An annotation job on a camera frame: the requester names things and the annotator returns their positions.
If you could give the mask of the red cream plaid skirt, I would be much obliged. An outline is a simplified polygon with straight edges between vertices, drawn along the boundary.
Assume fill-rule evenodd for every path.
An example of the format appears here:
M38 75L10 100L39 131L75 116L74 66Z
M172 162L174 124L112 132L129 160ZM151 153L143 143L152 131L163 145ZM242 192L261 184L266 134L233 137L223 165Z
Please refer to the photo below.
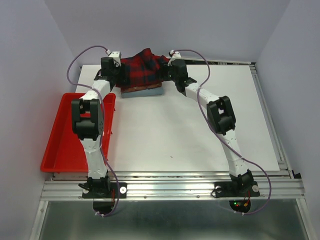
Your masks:
M162 87L162 83L148 84L148 85L141 85L141 86L126 86L126 87L121 87L120 91L121 93L132 93L132 92L139 92L144 90L152 90L160 87Z

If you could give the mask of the light blue denim skirt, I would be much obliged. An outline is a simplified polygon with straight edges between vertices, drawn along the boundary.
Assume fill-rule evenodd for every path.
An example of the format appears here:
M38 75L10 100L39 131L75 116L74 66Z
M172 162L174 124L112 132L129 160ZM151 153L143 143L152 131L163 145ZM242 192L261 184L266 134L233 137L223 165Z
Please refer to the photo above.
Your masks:
M137 90L132 92L122 92L122 98L138 98L138 97L152 97L152 96L161 96L165 92L164 88L156 87L156 88L149 88L143 90Z

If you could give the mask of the red navy plaid skirt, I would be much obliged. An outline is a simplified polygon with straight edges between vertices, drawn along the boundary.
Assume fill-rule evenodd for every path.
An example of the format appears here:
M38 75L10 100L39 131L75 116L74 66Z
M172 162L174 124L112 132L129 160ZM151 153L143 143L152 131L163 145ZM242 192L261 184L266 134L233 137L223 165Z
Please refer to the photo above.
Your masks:
M121 64L126 65L129 87L162 83L157 72L160 64L168 62L167 57L153 54L150 48L145 48L132 57L121 58Z

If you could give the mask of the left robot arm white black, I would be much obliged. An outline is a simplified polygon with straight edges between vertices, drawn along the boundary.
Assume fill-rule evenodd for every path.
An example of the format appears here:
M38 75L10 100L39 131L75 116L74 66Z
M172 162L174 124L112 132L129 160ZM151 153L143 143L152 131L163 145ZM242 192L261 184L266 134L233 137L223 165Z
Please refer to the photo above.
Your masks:
M88 91L71 102L72 131L82 144L88 167L85 183L80 183L86 198L106 198L116 196L123 198L126 186L119 180L113 187L108 170L112 170L103 152L103 135L105 128L104 98L112 91L121 71L121 53L113 51L100 60L100 70L91 86L79 84Z

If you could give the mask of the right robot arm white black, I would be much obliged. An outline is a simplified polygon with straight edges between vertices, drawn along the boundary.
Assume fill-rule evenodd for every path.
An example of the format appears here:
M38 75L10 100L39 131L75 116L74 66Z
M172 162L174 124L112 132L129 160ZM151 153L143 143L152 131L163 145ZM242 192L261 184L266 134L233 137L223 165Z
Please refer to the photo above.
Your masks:
M214 198L259 197L258 184L240 154L235 132L236 117L230 98L200 88L197 81L189 77L187 65L181 58L161 64L159 74L165 81L174 82L179 93L195 100L201 111L206 108L205 120L221 142L230 180L215 182L211 195Z

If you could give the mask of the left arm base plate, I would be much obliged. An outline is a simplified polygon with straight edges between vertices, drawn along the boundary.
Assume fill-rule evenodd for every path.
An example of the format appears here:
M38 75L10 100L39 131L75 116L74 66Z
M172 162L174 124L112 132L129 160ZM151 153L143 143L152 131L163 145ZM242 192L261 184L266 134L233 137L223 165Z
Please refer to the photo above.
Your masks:
M107 183L105 186L89 187L88 183L79 183L83 199L125 199L127 197L127 184L120 182Z

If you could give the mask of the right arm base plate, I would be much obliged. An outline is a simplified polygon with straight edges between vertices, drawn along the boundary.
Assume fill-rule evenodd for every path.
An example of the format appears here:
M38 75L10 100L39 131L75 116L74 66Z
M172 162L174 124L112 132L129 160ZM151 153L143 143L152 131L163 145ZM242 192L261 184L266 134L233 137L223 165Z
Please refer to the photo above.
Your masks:
M248 185L241 185L233 181L218 181L214 182L211 196L214 198L259 197L260 191L256 181Z

